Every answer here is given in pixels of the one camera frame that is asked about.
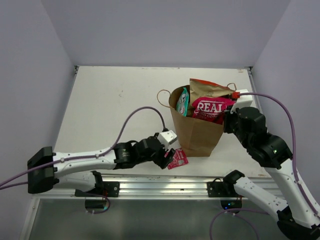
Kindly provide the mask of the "small pink snack packet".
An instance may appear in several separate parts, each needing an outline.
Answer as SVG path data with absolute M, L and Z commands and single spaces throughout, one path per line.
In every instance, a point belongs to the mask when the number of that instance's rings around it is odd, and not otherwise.
M 172 162 L 168 164 L 169 170 L 185 166 L 189 163 L 188 158 L 182 148 L 178 148 L 173 155 Z

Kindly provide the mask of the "brown paper bag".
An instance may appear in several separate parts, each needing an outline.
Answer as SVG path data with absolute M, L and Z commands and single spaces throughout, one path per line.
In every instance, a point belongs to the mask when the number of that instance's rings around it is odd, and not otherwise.
M 178 142 L 188 157 L 209 157 L 217 146 L 224 130 L 223 124 L 193 118 L 194 108 L 190 105 L 190 98 L 187 116 L 176 111 L 176 104 L 183 88 L 187 88 L 190 95 L 190 84 L 180 86 L 170 93 L 168 104 L 170 109 Z

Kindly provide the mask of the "pink REAL crisps bag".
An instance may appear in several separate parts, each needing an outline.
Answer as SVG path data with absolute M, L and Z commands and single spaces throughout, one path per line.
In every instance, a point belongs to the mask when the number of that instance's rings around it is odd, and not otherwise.
M 193 103 L 192 117 L 195 119 L 222 125 L 224 112 L 236 102 L 226 97 L 199 97 Z

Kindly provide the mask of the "teal Fox's mint candy bag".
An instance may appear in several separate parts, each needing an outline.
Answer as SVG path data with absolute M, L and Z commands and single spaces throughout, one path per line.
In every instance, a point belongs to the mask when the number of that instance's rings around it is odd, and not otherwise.
M 182 93 L 180 94 L 177 100 L 175 110 L 184 117 L 186 117 L 188 113 L 189 99 L 190 99 L 189 91 L 186 87 L 183 87 Z

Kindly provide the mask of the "red cream cassava chips bag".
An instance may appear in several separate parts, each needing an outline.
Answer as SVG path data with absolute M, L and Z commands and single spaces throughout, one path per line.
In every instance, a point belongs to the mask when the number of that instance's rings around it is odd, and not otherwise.
M 201 97 L 218 98 L 232 94 L 235 90 L 207 80 L 189 79 L 190 106 Z

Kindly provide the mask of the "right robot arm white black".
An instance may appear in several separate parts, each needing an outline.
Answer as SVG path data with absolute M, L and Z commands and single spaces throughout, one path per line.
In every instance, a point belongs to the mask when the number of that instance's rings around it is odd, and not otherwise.
M 282 198 L 257 186 L 242 172 L 234 170 L 223 178 L 223 192 L 249 199 L 275 221 L 290 240 L 320 238 L 320 205 L 307 186 L 295 177 L 293 154 L 286 142 L 268 132 L 266 118 L 254 107 L 228 110 L 224 132 L 234 134 L 253 160 L 265 169 L 282 193 Z

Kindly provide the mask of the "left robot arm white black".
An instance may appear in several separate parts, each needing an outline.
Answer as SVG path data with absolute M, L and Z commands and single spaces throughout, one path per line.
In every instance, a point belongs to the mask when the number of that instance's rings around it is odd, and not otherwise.
M 27 162 L 27 191 L 40 194 L 63 188 L 99 196 L 104 192 L 100 170 L 132 169 L 146 162 L 165 169 L 173 161 L 175 149 L 170 145 L 175 140 L 156 134 L 117 143 L 112 149 L 79 153 L 54 153 L 51 147 L 43 147 Z

